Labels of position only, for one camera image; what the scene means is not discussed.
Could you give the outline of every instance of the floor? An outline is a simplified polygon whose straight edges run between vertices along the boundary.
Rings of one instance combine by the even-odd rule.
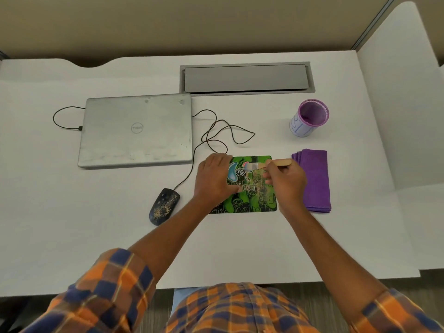
[[[444,323],[444,269],[421,272],[421,278],[384,280],[404,293],[430,317]],[[322,333],[344,333],[348,327],[323,283],[276,284],[293,298]],[[145,313],[138,333],[158,332],[167,322],[173,304],[173,290],[158,290]]]

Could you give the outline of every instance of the shirt sleeve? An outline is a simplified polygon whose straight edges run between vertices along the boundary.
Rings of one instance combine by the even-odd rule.
[[[113,249],[24,332],[133,332],[155,291],[153,275],[132,252]]]
[[[362,318],[351,325],[356,333],[444,333],[414,302],[395,289],[384,292],[362,311]]]

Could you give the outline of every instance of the green mouse pad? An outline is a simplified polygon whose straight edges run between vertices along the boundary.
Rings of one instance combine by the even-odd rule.
[[[226,179],[229,185],[242,186],[243,191],[231,195],[228,199],[215,207],[211,213],[258,213],[261,211],[276,211],[276,196],[274,188],[265,184],[262,177],[264,170],[246,171],[245,165],[249,162],[265,162],[271,156],[233,157]]]

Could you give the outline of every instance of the paint brush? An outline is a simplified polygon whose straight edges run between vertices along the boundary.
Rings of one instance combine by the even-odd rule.
[[[272,162],[278,167],[290,166],[292,161],[293,161],[292,159],[272,160]],[[245,170],[247,171],[259,170],[265,167],[267,167],[267,165],[263,162],[249,162],[245,165]]]

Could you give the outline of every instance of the purple mesh cup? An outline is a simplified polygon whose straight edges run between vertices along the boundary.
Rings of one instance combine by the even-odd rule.
[[[291,132],[298,137],[308,137],[316,128],[329,120],[327,106],[317,99],[308,99],[301,103],[297,114],[290,121]]]

